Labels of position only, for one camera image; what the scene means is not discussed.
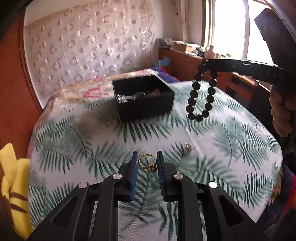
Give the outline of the person's right hand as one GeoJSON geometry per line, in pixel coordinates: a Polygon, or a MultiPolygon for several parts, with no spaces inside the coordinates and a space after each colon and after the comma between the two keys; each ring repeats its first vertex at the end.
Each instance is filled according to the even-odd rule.
{"type": "Polygon", "coordinates": [[[290,111],[295,111],[295,95],[283,100],[283,96],[271,85],[269,103],[271,105],[271,115],[273,126],[280,137],[287,137],[292,133],[290,124],[290,111]]]}

